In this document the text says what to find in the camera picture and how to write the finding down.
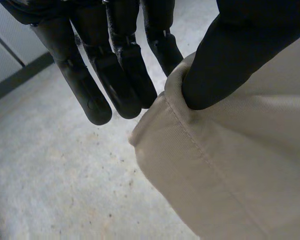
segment robotic finger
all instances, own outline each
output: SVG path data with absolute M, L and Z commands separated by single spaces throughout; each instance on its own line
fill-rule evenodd
M 114 51 L 142 107 L 148 109 L 156 99 L 157 93 L 135 38 L 139 1 L 106 0 L 104 3 Z

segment concrete floor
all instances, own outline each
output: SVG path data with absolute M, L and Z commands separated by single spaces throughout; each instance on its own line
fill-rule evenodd
M 176 1 L 171 32 L 184 56 L 217 13 L 215 0 Z M 137 40 L 159 93 L 166 78 L 141 14 Z M 2 240 L 197 239 L 136 164 L 127 138 L 140 117 L 113 112 L 92 125 L 55 65 L 0 100 Z

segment black finger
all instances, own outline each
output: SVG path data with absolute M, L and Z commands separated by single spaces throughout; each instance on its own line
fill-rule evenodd
M 109 43 L 105 6 L 79 7 L 71 21 L 79 33 L 89 60 L 118 113 L 132 119 L 141 112 L 141 102 L 123 72 Z
M 141 48 L 135 39 L 139 2 L 138 0 L 108 1 L 106 11 L 114 51 L 141 100 L 142 107 L 148 109 L 156 99 L 157 93 L 142 58 Z
M 84 65 L 70 21 L 59 17 L 31 28 L 50 51 L 88 119 L 96 125 L 109 122 L 111 107 Z
M 166 76 L 183 60 L 170 33 L 175 0 L 141 0 L 149 46 Z
M 221 13 L 201 41 L 183 81 L 188 107 L 201 110 L 224 99 L 299 37 L 300 24 L 262 28 L 250 22 L 225 24 Z

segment fabric seam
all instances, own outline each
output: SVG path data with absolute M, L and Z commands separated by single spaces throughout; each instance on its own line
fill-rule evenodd
M 190 135 L 190 133 L 185 129 L 184 125 L 182 124 L 182 122 L 179 120 L 179 118 L 177 117 L 176 113 L 174 112 L 174 109 L 171 107 L 168 99 L 166 98 L 166 96 L 164 96 L 164 99 L 166 101 L 166 103 L 168 104 L 169 108 L 171 109 L 175 119 L 177 120 L 177 122 L 179 123 L 179 125 L 181 126 L 182 130 L 184 131 L 184 133 L 188 136 L 188 138 L 191 140 L 191 142 L 195 145 L 195 147 L 198 149 L 198 151 L 200 152 L 203 160 L 208 164 L 208 166 L 213 170 L 213 172 L 215 173 L 215 175 L 221 180 L 222 184 L 226 187 L 226 191 L 232 196 L 232 198 L 242 207 L 242 209 L 244 210 L 244 212 L 246 213 L 246 215 L 250 218 L 250 220 L 252 222 L 255 223 L 255 225 L 257 226 L 257 228 L 259 229 L 259 231 L 265 236 L 267 237 L 267 233 L 266 231 L 261 227 L 261 225 L 258 223 L 258 221 L 249 213 L 249 211 L 247 210 L 247 208 L 244 206 L 244 204 L 237 198 L 237 196 L 231 191 L 231 187 L 228 186 L 228 184 L 225 183 L 224 177 L 221 176 L 221 174 L 219 173 L 219 171 L 216 170 L 216 167 L 208 161 L 208 154 L 201 149 L 198 144 L 194 141 L 194 139 L 192 138 L 192 136 Z

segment dark baseboard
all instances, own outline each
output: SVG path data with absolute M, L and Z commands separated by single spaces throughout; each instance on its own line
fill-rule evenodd
M 49 53 L 46 53 L 22 68 L 20 71 L 8 77 L 6 80 L 0 82 L 0 98 L 4 97 L 9 92 L 28 81 L 40 71 L 50 66 L 52 63 L 52 56 Z

